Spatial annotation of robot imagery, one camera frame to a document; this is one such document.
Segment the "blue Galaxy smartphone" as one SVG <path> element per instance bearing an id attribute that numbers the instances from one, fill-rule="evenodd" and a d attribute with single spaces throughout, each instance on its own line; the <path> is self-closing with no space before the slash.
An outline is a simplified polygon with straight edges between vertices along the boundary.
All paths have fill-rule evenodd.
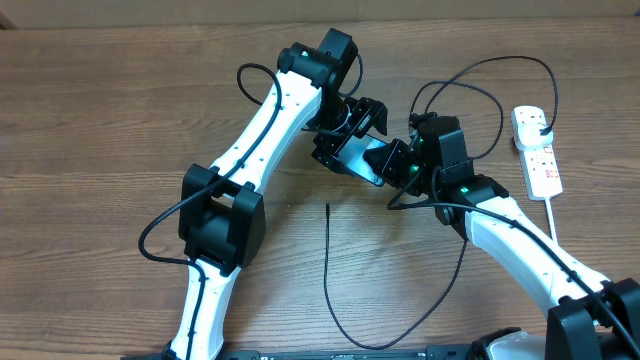
<path id="1" fill-rule="evenodd" d="M 385 142 L 365 135 L 362 138 L 351 137 L 344 147 L 338 152 L 338 161 L 346 167 L 346 172 L 352 176 L 360 177 L 369 183 L 382 187 L 384 180 L 376 175 L 371 166 L 364 160 L 366 150 L 383 147 Z"/>

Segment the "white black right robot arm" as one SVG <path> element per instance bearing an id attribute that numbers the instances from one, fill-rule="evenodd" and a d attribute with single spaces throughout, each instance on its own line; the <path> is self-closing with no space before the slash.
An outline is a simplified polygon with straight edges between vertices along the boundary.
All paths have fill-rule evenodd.
<path id="1" fill-rule="evenodd" d="M 509 192 L 478 174 L 457 118 L 413 114 L 409 144 L 399 139 L 365 150 L 372 171 L 401 193 L 425 195 L 445 226 L 494 258 L 534 300 L 546 332 L 520 328 L 475 340 L 472 359 L 636 359 L 639 285 L 613 282 L 540 230 Z"/>

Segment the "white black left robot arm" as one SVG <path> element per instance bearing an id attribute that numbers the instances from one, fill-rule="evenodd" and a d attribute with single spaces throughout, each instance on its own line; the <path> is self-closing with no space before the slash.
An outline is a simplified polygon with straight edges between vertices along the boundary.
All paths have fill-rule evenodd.
<path id="1" fill-rule="evenodd" d="M 178 333 L 161 358 L 214 359 L 221 352 L 232 288 L 265 238 L 265 190 L 300 131 L 314 134 L 312 156 L 331 171 L 383 185 L 363 155 L 382 146 L 368 132 L 386 131 L 387 110 L 339 91 L 360 60 L 352 37 L 336 29 L 316 48 L 283 49 L 268 95 L 233 146 L 210 166 L 189 168 L 178 228 L 189 284 Z"/>

